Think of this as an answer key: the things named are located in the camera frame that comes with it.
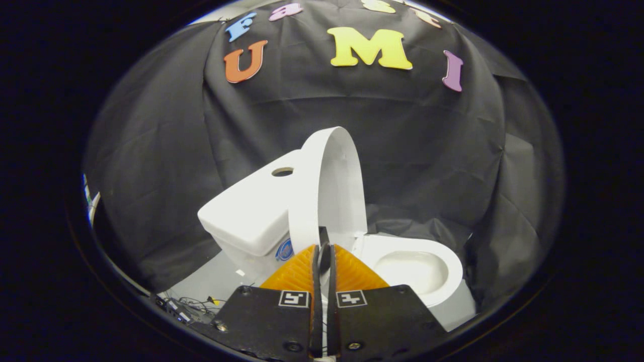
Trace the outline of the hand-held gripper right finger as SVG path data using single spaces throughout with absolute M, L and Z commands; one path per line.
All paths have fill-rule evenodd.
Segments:
M 410 286 L 389 286 L 357 257 L 329 247 L 327 353 L 336 360 L 406 360 L 447 335 Z

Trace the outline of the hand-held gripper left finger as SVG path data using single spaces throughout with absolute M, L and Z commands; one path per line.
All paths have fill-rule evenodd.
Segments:
M 211 322 L 194 330 L 259 360 L 313 360 L 324 354 L 318 245 L 299 252 L 259 287 L 240 286 Z

